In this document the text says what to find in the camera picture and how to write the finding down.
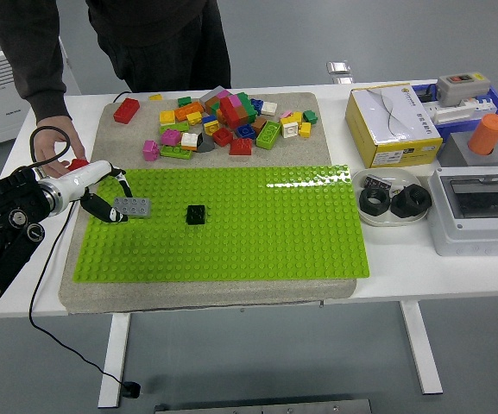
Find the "person's right hand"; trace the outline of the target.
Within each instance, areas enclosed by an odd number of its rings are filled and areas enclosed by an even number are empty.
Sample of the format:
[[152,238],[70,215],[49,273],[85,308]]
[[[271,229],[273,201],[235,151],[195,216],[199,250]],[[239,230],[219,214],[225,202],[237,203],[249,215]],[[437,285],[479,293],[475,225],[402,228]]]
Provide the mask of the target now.
[[61,132],[51,129],[56,127],[62,130],[70,139],[71,148],[76,159],[85,160],[85,148],[79,135],[72,124],[72,120],[68,116],[50,116],[40,120],[36,124],[37,128],[45,127],[38,132],[34,138],[35,158],[38,161],[52,159],[55,153],[55,145],[57,143],[66,143],[66,138]]

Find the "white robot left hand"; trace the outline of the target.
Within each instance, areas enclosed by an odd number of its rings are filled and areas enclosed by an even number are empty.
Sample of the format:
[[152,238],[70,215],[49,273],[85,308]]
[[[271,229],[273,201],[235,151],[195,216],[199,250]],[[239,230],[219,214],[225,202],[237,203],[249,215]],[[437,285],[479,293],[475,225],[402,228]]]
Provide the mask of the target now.
[[104,201],[97,194],[90,193],[89,187],[107,177],[115,178],[123,188],[126,197],[132,196],[132,191],[125,178],[126,172],[114,167],[109,161],[99,160],[82,166],[58,179],[43,179],[39,182],[44,191],[53,198],[50,204],[50,216],[63,212],[66,207],[80,201],[81,207],[92,216],[105,223],[122,223],[129,220],[128,216]]

